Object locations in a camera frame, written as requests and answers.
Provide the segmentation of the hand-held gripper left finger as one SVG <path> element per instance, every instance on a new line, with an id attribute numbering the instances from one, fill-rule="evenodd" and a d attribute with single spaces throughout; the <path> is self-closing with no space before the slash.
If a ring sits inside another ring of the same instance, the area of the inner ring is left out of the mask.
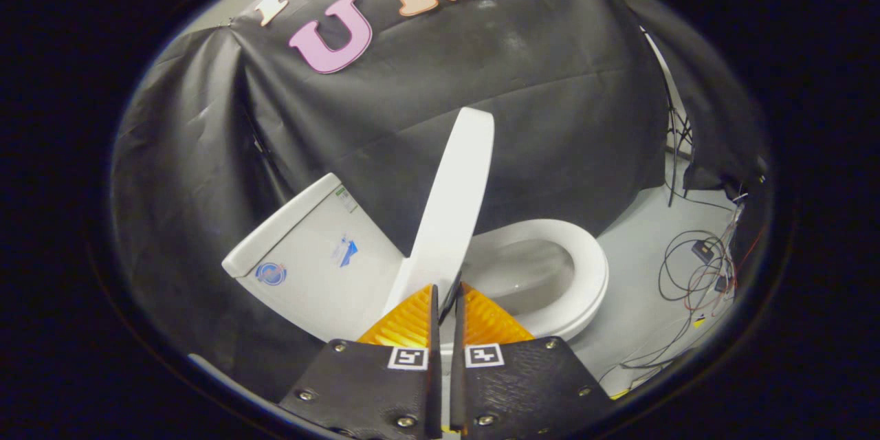
<path id="1" fill-rule="evenodd" d="M 437 287 L 412 293 L 356 340 L 330 340 L 280 407 L 348 438 L 440 439 Z"/>

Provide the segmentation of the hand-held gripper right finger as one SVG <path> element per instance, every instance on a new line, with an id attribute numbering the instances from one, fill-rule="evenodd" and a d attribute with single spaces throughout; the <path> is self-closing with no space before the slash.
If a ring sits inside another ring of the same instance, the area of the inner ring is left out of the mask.
<path id="1" fill-rule="evenodd" d="M 456 293 L 450 429 L 460 437 L 580 437 L 614 402 L 562 337 L 538 338 L 474 287 Z"/>

